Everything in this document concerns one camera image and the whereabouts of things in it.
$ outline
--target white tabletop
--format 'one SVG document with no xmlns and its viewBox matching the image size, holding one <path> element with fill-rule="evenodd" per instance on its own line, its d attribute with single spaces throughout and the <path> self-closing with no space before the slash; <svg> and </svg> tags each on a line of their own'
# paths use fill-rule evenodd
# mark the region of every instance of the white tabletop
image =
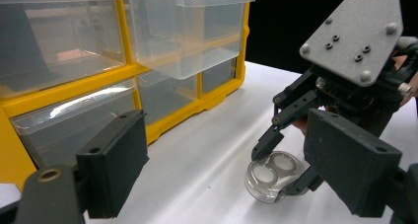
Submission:
<svg viewBox="0 0 418 224">
<path fill-rule="evenodd" d="M 244 187 L 251 150 L 271 125 L 272 98 L 299 74 L 247 62 L 244 84 L 214 109 L 193 116 L 149 147 L 145 165 L 117 218 L 87 223 L 388 223 L 353 216 L 335 192 L 286 196 L 275 204 L 256 200 Z M 404 154 L 401 167 L 418 161 L 415 101 L 397 112 L 382 139 Z M 293 126 L 275 150 L 303 160 L 304 136 Z"/>
</svg>

